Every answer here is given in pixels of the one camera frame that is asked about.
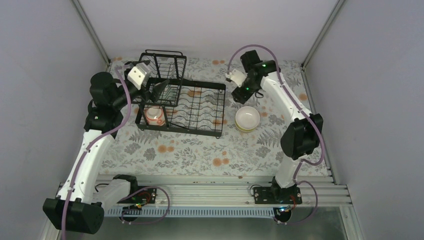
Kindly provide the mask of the black wire dish rack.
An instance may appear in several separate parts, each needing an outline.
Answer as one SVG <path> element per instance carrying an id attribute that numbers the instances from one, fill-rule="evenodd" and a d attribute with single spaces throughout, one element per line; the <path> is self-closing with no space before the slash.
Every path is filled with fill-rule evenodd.
<path id="1" fill-rule="evenodd" d="M 168 101 L 133 101 L 139 111 L 135 123 L 138 128 L 181 134 L 194 134 L 220 138 L 226 101 L 226 85 L 186 78 L 187 57 L 180 51 L 147 49 L 141 53 L 140 63 L 147 63 L 152 70 L 147 86 L 169 80 Z M 165 124 L 147 124 L 145 109 L 162 108 Z"/>

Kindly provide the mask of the yellow-green bowl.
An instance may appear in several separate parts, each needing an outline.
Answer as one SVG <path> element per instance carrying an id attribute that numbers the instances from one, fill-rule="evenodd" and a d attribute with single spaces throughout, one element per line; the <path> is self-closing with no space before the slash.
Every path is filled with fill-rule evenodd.
<path id="1" fill-rule="evenodd" d="M 235 126 L 236 126 L 236 128 L 237 128 L 237 129 L 245 130 L 245 131 L 247 131 L 247 130 L 252 130 L 252 129 L 256 129 L 256 127 L 253 127 L 253 128 L 243 128 L 243 127 L 239 126 L 238 124 L 236 124 Z"/>

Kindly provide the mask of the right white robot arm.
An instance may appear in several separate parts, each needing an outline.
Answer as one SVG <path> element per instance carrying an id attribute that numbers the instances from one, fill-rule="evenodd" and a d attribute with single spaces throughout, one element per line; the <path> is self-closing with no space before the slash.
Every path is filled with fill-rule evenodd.
<path id="1" fill-rule="evenodd" d="M 322 142 L 323 118 L 313 114 L 295 96 L 284 79 L 275 60 L 263 61 L 256 50 L 240 57 L 244 72 L 228 71 L 227 81 L 236 83 L 233 100 L 244 104 L 258 91 L 263 90 L 276 103 L 289 122 L 280 139 L 283 159 L 267 189 L 267 203 L 300 203 L 300 189 L 296 182 L 304 156 L 310 156 Z"/>

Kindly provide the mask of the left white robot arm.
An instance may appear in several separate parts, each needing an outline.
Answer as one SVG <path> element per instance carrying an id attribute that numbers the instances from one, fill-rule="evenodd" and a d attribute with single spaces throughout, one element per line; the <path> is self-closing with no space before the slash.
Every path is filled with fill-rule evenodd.
<path id="1" fill-rule="evenodd" d="M 47 198 L 43 212 L 52 225 L 66 231 L 95 234 L 105 213 L 118 203 L 126 204 L 120 219 L 129 224 L 132 210 L 141 210 L 155 202 L 157 186 L 142 187 L 132 175 L 118 174 L 103 188 L 96 186 L 97 175 L 105 153 L 117 132 L 128 121 L 123 107 L 145 88 L 150 73 L 132 69 L 126 78 L 114 78 L 109 72 L 99 72 L 90 80 L 91 101 L 85 120 L 81 147 L 71 172 L 54 198 Z"/>

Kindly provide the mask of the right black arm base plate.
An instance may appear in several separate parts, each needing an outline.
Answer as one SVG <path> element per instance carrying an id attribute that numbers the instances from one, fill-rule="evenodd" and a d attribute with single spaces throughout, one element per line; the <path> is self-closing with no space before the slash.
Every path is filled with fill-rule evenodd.
<path id="1" fill-rule="evenodd" d="M 296 185 L 288 188 L 255 186 L 252 190 L 254 202 L 257 205 L 298 205 L 303 203 L 300 188 Z"/>

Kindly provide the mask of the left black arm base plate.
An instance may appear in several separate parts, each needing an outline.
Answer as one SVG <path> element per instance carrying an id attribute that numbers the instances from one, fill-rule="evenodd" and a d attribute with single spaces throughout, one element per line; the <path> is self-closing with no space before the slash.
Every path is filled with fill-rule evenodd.
<path id="1" fill-rule="evenodd" d="M 139 186 L 138 190 L 131 193 L 129 197 L 118 201 L 118 204 L 154 204 L 156 201 L 157 188 L 155 186 Z"/>

